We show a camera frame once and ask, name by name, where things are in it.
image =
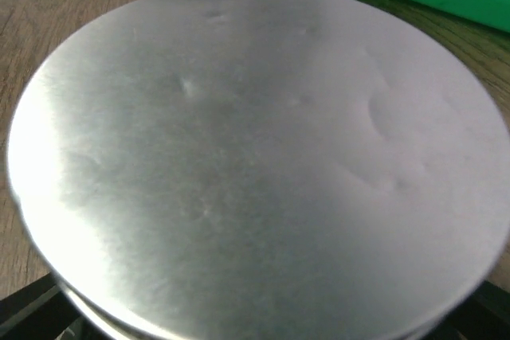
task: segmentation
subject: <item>brown wood surface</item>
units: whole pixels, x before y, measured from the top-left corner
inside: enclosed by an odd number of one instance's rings
[[[4,174],[6,130],[16,101],[29,77],[71,33],[106,11],[131,1],[0,0],[0,142]],[[361,1],[417,26],[460,57],[479,76],[510,124],[509,34],[407,0]],[[5,176],[1,179],[0,299],[48,271],[23,232],[6,189]],[[490,280],[510,291],[510,246]]]

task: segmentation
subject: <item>black base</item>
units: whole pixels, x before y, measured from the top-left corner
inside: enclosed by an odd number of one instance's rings
[[[425,340],[510,340],[510,294],[483,283]],[[82,318],[51,275],[0,301],[0,340],[108,340]]]

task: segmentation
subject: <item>wooden floor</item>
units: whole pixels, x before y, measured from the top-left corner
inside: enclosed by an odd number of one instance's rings
[[[133,0],[0,0],[2,160],[14,105],[38,65],[82,25],[130,1]],[[416,25],[453,51],[479,76],[510,124],[509,34],[407,0],[361,1]],[[0,178],[0,298],[47,272],[23,232],[4,178]],[[510,247],[493,272],[491,281],[510,291]]]

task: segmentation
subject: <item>wooden table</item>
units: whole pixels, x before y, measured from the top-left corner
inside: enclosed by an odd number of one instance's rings
[[[131,1],[134,0],[0,0],[2,150],[5,149],[6,132],[18,97],[48,54],[87,22]],[[510,126],[509,34],[408,0],[360,1],[408,21],[460,57],[481,79]],[[9,197],[5,177],[2,177],[0,184],[0,198],[1,299],[43,276],[48,269],[23,232]],[[510,291],[510,245],[490,280]]]

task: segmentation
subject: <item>silver lid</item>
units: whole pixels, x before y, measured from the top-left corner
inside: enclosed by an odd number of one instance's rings
[[[406,335],[484,278],[510,142],[451,53],[352,0],[140,0],[39,68],[10,184],[57,274],[165,339]]]

